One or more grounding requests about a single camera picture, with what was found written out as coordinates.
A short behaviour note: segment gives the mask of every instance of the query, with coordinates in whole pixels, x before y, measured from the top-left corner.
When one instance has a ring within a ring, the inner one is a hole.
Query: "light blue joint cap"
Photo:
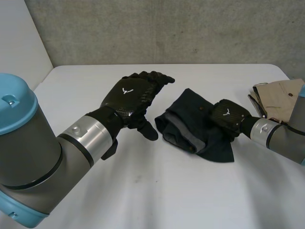
[[[23,79],[0,73],[0,135],[26,124],[37,108],[37,97]]]
[[[35,211],[0,191],[0,210],[27,228],[34,228],[49,215]]]
[[[303,85],[303,87],[299,93],[299,96],[305,98],[305,85]]]

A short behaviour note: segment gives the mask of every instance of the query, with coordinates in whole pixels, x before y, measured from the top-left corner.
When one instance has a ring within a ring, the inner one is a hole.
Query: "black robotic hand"
[[[250,116],[245,108],[227,99],[216,103],[210,114],[211,120],[227,133],[231,141],[241,133],[242,121]]]
[[[115,110],[124,127],[137,129],[144,137],[155,141],[158,133],[146,120],[146,109],[165,85],[174,82],[172,77],[157,72],[125,76],[110,90],[101,107]]]

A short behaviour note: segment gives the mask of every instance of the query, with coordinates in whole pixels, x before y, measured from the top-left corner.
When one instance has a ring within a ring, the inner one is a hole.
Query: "white table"
[[[257,113],[247,98],[256,83],[288,79],[269,64],[92,65],[53,69],[35,90],[56,135],[96,109],[125,75],[160,71],[176,79],[148,109],[164,112],[185,88],[211,103],[230,99]],[[123,129],[117,153],[99,161],[37,229],[301,229],[305,168],[241,135],[235,162],[213,163],[162,140]],[[21,229],[1,217],[0,228]]]

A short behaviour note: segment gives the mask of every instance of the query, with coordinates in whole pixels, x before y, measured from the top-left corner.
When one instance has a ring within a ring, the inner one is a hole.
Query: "round button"
[[[78,126],[74,126],[72,127],[72,132],[77,135],[81,132],[81,129]]]

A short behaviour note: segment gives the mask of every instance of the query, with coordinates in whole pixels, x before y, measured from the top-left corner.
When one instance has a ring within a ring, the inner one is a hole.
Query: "logo on hand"
[[[132,92],[132,91],[133,91],[133,89],[131,89],[130,91],[126,91],[126,90],[124,90],[124,88],[123,88],[124,94],[129,93],[129,92]]]
[[[230,115],[229,109],[228,109],[228,112],[226,114],[223,114],[223,116],[225,116],[225,115]]]

